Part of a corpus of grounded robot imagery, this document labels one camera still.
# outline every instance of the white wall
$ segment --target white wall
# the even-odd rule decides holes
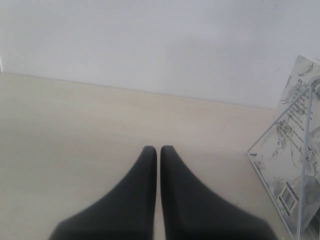
[[[319,0],[0,0],[5,72],[275,107]]]

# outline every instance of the wall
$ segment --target wall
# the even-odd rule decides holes
[[[0,0],[3,70],[275,107],[319,0]]]

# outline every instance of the barcode sticker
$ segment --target barcode sticker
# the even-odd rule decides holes
[[[279,196],[279,200],[282,203],[286,213],[290,216],[293,209],[297,205],[299,198],[288,182],[286,182],[285,187]]]

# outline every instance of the barcode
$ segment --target barcode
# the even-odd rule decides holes
[[[282,203],[286,213],[290,216],[297,202],[299,201],[299,198],[288,182],[286,183],[282,193],[280,194],[279,200]]]

